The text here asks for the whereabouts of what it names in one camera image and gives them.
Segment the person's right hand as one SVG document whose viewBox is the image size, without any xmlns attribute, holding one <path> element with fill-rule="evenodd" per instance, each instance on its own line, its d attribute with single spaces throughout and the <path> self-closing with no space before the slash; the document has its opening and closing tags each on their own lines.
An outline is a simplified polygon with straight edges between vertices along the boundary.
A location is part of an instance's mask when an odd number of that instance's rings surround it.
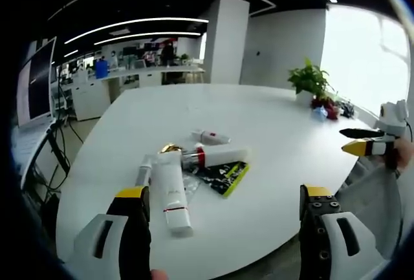
<svg viewBox="0 0 414 280">
<path fill-rule="evenodd" d="M 384 155 L 384 170 L 387 176 L 398 178 L 410 166 L 413 158 L 413 142 L 398 138 L 393 142 L 391 151 Z"/>
</svg>

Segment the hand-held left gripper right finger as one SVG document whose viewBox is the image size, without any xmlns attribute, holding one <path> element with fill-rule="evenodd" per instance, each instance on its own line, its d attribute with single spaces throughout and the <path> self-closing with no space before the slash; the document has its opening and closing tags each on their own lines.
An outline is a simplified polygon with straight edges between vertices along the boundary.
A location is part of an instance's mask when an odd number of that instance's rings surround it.
<svg viewBox="0 0 414 280">
<path fill-rule="evenodd" d="M 300 279 L 374 279 L 375 236 L 324 187 L 300 187 Z"/>
</svg>

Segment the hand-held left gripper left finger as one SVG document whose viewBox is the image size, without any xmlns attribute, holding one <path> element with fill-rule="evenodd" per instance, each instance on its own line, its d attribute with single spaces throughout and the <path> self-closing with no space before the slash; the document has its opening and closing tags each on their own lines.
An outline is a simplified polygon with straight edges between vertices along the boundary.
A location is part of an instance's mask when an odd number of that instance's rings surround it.
<svg viewBox="0 0 414 280">
<path fill-rule="evenodd" d="M 73 251 L 76 279 L 151 279 L 149 189 L 117 193 L 77 235 Z"/>
</svg>

